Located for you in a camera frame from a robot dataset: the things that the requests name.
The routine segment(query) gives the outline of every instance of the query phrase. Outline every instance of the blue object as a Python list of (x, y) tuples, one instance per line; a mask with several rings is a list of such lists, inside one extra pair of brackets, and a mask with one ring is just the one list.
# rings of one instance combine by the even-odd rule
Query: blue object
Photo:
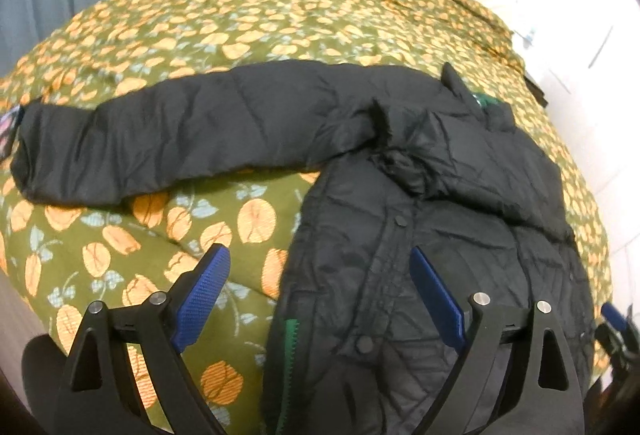
[(460, 354), (466, 344), (462, 310), (418, 247), (411, 250), (409, 274), (440, 338)]
[(207, 322), (207, 318), (225, 285), (231, 268), (231, 256), (221, 246), (211, 258), (207, 269), (191, 289), (176, 314), (176, 328), (171, 341), (178, 352), (193, 345)]
[(600, 313), (619, 333), (624, 333), (628, 328), (626, 318), (613, 306), (612, 303), (609, 303), (608, 301), (604, 303), (600, 309)]

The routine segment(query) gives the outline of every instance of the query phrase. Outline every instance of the jacket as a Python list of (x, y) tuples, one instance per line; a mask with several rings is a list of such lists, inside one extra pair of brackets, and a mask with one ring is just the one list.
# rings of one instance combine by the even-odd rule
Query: jacket
[[(95, 110), (30, 104), (12, 172), (32, 202), (104, 206), (242, 168), (322, 173), (267, 345), (268, 433), (411, 434), (456, 360), (408, 273), (418, 246), (471, 295), (549, 302), (585, 393), (593, 303), (558, 167), (451, 65), (285, 61), (167, 80)], [(484, 424), (508, 352), (468, 429)]]

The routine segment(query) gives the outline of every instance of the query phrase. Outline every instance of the zipper teeth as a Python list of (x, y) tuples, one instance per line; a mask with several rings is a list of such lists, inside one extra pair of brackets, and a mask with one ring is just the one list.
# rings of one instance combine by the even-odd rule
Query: zipper teeth
[(291, 378), (293, 375), (293, 361), (296, 355), (296, 343), (298, 341), (298, 320), (286, 320), (284, 340), (284, 381), (282, 384), (282, 403), (280, 404), (280, 418), (276, 435), (282, 435), (287, 424), (289, 406), (291, 402)]

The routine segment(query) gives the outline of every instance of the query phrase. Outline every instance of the metal screw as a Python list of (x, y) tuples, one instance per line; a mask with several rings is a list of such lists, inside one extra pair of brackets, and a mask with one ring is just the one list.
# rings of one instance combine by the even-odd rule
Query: metal screw
[(536, 304), (536, 306), (543, 314), (549, 314), (551, 312), (551, 306), (546, 301), (541, 300)]
[(158, 290), (149, 297), (149, 301), (153, 305), (161, 305), (166, 301), (166, 293)]
[(98, 314), (98, 312), (100, 312), (102, 310), (102, 306), (103, 305), (104, 305), (104, 303), (102, 303), (100, 300), (92, 301), (89, 304), (89, 307), (87, 307), (87, 310), (91, 314)]
[(474, 301), (478, 305), (489, 305), (491, 303), (491, 298), (489, 298), (489, 295), (487, 293), (476, 292), (474, 294)]

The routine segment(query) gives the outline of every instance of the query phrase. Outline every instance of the black snap button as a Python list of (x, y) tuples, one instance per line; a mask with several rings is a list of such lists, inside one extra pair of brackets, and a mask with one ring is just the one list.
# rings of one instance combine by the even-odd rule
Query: black snap button
[(369, 336), (360, 336), (356, 341), (356, 350), (360, 354), (369, 354), (373, 350), (373, 339)]

